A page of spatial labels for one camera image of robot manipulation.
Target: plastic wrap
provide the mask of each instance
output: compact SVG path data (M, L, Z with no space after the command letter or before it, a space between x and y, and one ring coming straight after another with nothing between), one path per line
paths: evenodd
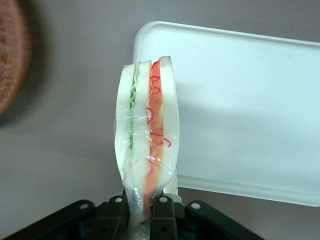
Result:
M179 112L169 56L124 66L114 147L130 208L129 239L147 240L153 199L178 189Z

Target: white plastic tray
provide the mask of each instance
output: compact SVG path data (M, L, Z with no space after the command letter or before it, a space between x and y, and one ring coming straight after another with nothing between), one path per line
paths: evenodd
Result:
M133 61L172 58L178 185L320 206L320 44L168 22Z

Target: tomato slice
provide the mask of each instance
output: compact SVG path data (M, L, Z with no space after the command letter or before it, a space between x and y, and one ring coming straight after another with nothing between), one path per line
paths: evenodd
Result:
M145 179L144 213L150 211L152 197L156 192L161 169L164 147L164 121L162 117L162 88L160 75L160 61L151 67L150 95L148 111L151 113L148 125L150 130L150 155L148 157L149 170Z

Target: screw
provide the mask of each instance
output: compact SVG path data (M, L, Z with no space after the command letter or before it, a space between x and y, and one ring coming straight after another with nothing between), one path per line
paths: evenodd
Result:
M121 203L121 202L122 202L122 198L121 198L121 197L117 197L114 201L115 201L116 203Z
M199 204L199 203L196 203L196 202L192 203L192 204L191 204L191 207L192 207L193 209L196 209L196 210L201 208L200 204Z
M86 209L89 207L89 204L88 203L84 203L80 206L80 209Z
M164 204L164 203L168 202L168 198L166 198L165 196L162 196L159 198L159 202Z

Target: sandwich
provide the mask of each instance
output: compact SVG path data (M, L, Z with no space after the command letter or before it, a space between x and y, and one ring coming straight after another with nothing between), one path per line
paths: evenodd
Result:
M169 56L124 66L115 114L117 166L130 216L142 223L174 176L178 158L179 111Z

